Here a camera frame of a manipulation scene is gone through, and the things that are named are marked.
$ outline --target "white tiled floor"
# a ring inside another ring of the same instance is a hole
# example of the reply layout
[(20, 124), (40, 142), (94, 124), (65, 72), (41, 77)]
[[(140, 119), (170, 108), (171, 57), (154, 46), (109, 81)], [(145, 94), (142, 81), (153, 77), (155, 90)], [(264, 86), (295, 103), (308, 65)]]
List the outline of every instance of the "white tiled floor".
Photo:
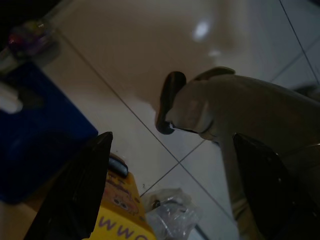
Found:
[(181, 187), (202, 208), (199, 226), (209, 239), (238, 239), (219, 147), (155, 128), (162, 84), (171, 71), (190, 80), (218, 65), (291, 89), (317, 84), (320, 7), (308, 0), (74, 0), (53, 21), (60, 52), (37, 63), (100, 133), (114, 133), (112, 151), (139, 192)]

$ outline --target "black plastic piece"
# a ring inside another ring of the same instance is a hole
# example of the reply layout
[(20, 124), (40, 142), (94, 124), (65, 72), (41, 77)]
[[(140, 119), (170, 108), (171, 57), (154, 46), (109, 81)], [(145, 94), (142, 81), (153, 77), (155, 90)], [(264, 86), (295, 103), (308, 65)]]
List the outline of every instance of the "black plastic piece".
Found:
[(187, 84), (186, 76), (179, 71), (171, 72), (165, 79), (160, 96), (160, 108), (155, 127), (164, 135), (172, 134), (175, 130), (166, 121), (166, 115), (174, 104), (177, 93)]
[(113, 154), (109, 157), (109, 170), (122, 178), (126, 178), (129, 174), (128, 166)]
[(93, 232), (105, 189), (113, 135), (90, 141), (55, 181), (24, 240), (82, 240)]
[(259, 231), (267, 240), (319, 240), (320, 211), (263, 143), (235, 134), (244, 193)]

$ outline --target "blue container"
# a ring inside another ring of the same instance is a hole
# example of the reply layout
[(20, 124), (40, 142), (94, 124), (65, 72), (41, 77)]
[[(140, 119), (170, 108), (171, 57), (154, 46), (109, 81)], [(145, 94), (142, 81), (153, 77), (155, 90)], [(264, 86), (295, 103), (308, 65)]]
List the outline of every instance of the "blue container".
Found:
[(13, 204), (49, 180), (98, 131), (33, 63), (4, 82), (43, 98), (35, 109), (0, 110), (0, 200)]

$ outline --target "yellow box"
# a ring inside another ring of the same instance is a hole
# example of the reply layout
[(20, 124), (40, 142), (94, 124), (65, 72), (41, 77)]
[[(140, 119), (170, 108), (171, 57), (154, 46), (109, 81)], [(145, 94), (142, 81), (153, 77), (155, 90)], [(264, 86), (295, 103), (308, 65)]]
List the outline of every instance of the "yellow box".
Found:
[(108, 172), (95, 228), (90, 240), (156, 240), (131, 173), (122, 178)]

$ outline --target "clear plastic bag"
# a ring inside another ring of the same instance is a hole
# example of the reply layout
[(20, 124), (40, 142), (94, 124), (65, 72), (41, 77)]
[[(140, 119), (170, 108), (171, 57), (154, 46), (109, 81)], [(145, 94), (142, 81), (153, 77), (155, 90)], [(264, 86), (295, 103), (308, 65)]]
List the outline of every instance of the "clear plastic bag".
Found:
[(186, 240), (202, 211), (181, 189), (162, 189), (142, 198), (146, 219), (157, 240)]

